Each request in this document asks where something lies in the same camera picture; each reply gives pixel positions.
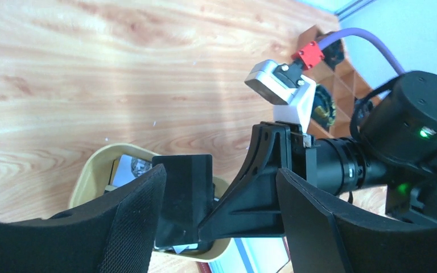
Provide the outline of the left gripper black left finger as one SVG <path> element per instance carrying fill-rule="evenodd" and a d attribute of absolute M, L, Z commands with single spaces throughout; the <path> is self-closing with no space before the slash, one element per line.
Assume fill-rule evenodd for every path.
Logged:
<path fill-rule="evenodd" d="M 0 272 L 147 272 L 166 170 L 49 219 L 0 222 Z"/>

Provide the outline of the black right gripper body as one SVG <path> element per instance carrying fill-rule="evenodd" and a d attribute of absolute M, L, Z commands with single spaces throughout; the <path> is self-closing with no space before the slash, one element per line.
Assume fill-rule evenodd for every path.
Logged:
<path fill-rule="evenodd" d="M 389 182 L 389 167 L 352 138 L 291 134 L 292 171 L 332 195 Z"/>

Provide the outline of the red leather card holder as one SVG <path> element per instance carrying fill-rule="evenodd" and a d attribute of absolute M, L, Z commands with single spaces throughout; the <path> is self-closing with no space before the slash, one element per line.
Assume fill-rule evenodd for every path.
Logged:
<path fill-rule="evenodd" d="M 219 258 L 199 263 L 201 272 L 279 272 L 290 261 L 283 238 L 234 238 Z"/>

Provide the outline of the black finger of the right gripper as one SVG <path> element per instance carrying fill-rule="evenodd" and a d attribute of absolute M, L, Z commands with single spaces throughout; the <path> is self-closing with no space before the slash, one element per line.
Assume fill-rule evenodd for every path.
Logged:
<path fill-rule="evenodd" d="M 292 168 L 291 157 L 290 125 L 254 125 L 245 161 L 217 206 L 200 223 L 199 239 L 285 236 L 276 175 L 281 168 Z"/>

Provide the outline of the black credit card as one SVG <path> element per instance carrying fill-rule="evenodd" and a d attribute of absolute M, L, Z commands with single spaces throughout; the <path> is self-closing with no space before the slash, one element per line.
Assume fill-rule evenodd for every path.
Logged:
<path fill-rule="evenodd" d="M 200 242 L 198 229 L 213 210 L 212 156 L 155 156 L 152 165 L 163 165 L 166 185 L 160 211 L 156 247 L 172 247 Z"/>

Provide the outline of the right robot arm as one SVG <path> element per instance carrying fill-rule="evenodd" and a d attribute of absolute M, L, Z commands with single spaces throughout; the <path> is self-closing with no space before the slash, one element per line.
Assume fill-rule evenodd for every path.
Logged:
<path fill-rule="evenodd" d="M 411 71 L 373 91 L 387 96 L 370 112 L 359 100 L 350 136 L 320 138 L 280 119 L 253 126 L 252 150 L 216 208 L 199 224 L 201 240 L 285 235 L 276 175 L 289 169 L 333 196 L 387 186 L 386 214 L 437 225 L 437 75 Z"/>

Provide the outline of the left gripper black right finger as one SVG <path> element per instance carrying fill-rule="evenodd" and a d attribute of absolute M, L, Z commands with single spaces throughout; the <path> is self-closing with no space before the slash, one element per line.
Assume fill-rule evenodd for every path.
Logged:
<path fill-rule="evenodd" d="M 437 226 L 368 212 L 289 169 L 276 181 L 295 272 L 437 272 Z"/>

